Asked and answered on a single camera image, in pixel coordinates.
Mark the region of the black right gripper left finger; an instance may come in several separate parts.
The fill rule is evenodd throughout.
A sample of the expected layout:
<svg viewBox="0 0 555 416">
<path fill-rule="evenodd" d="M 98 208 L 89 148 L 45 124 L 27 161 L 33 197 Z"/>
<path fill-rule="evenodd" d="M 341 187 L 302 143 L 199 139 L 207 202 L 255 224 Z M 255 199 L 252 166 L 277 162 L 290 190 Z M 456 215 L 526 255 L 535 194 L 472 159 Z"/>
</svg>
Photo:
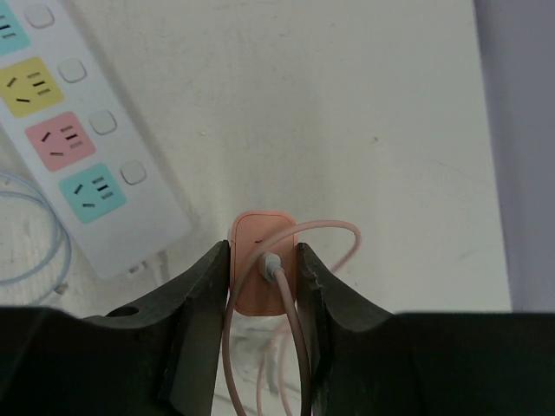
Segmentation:
<svg viewBox="0 0 555 416">
<path fill-rule="evenodd" d="M 107 315 L 1 310 L 4 415 L 208 415 L 230 246 Z"/>
</svg>

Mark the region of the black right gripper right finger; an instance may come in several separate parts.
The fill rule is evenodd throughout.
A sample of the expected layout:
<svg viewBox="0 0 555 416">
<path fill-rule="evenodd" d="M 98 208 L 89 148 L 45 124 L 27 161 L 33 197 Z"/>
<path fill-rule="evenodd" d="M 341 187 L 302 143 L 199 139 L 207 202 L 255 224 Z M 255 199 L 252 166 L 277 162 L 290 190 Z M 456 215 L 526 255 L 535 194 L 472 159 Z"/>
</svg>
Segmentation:
<svg viewBox="0 0 555 416">
<path fill-rule="evenodd" d="M 399 313 L 297 247 L 316 415 L 551 415 L 554 317 Z"/>
</svg>

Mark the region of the white multicolour power strip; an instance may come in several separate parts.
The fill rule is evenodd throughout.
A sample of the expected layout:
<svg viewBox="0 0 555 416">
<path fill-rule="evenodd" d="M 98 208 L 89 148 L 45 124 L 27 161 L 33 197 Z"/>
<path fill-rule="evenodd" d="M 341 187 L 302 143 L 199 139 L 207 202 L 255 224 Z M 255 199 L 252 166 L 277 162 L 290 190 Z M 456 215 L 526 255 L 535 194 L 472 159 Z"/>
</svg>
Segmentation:
<svg viewBox="0 0 555 416">
<path fill-rule="evenodd" d="M 127 271 L 190 231 L 60 1 L 1 4 L 1 125 L 97 276 Z"/>
</svg>

